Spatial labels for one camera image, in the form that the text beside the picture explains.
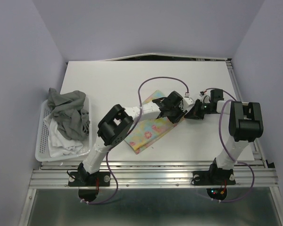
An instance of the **gray floor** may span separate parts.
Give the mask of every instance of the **gray floor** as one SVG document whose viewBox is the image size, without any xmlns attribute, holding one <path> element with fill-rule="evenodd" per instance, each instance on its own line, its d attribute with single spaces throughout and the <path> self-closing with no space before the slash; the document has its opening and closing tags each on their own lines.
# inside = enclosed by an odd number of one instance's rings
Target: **gray floor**
<svg viewBox="0 0 283 226">
<path fill-rule="evenodd" d="M 227 199 L 247 189 L 232 188 Z M 113 191 L 103 191 L 105 198 Z M 197 191 L 206 194 L 205 189 Z M 121 190 L 109 204 L 79 202 L 77 190 L 39 190 L 30 226 L 276 226 L 280 225 L 269 188 L 254 188 L 235 203 L 212 202 L 196 189 Z"/>
</svg>

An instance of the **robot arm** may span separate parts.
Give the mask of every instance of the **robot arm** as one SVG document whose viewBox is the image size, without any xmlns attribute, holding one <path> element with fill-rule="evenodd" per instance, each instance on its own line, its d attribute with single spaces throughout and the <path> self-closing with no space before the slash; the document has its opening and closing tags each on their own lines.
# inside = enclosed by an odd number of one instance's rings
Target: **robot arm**
<svg viewBox="0 0 283 226">
<path fill-rule="evenodd" d="M 78 173 L 81 181 L 88 181 L 100 170 L 107 152 L 122 142 L 129 129 L 137 121 L 167 117 L 172 123 L 180 119 L 193 107 L 194 101 L 173 91 L 168 97 L 155 99 L 140 107 L 115 105 L 98 124 L 98 137 L 87 158 L 80 163 Z"/>
</svg>

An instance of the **white cloth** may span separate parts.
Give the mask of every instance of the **white cloth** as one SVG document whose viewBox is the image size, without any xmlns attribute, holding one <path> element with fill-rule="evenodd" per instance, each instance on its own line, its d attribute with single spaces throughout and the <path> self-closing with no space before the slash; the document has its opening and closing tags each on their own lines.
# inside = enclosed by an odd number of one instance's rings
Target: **white cloth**
<svg viewBox="0 0 283 226">
<path fill-rule="evenodd" d="M 58 123 L 49 116 L 44 118 L 44 123 L 49 130 L 48 148 L 51 157 L 76 154 L 81 150 L 83 144 L 79 140 L 67 140 L 58 131 Z"/>
</svg>

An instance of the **floral patterned fabric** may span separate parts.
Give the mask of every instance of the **floral patterned fabric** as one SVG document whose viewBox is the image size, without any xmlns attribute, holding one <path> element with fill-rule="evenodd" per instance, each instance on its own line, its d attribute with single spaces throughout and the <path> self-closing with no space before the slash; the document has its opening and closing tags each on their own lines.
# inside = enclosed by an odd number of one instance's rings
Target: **floral patterned fabric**
<svg viewBox="0 0 283 226">
<path fill-rule="evenodd" d="M 161 91 L 156 90 L 143 102 L 143 104 L 149 103 L 153 99 L 160 97 L 165 97 L 165 95 Z M 171 123 L 168 118 L 144 120 L 138 123 L 132 133 L 127 136 L 125 142 L 127 142 L 134 152 L 138 154 L 163 137 L 176 125 L 177 124 Z"/>
</svg>

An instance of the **gray cloth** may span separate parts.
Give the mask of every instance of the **gray cloth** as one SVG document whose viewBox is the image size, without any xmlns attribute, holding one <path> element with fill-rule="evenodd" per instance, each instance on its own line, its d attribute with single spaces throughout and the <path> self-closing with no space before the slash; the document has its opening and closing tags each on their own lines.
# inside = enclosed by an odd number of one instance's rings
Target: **gray cloth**
<svg viewBox="0 0 283 226">
<path fill-rule="evenodd" d="M 49 89 L 47 105 L 58 131 L 68 140 L 85 140 L 89 135 L 89 113 L 83 109 L 86 94 L 80 91 L 59 94 Z"/>
</svg>

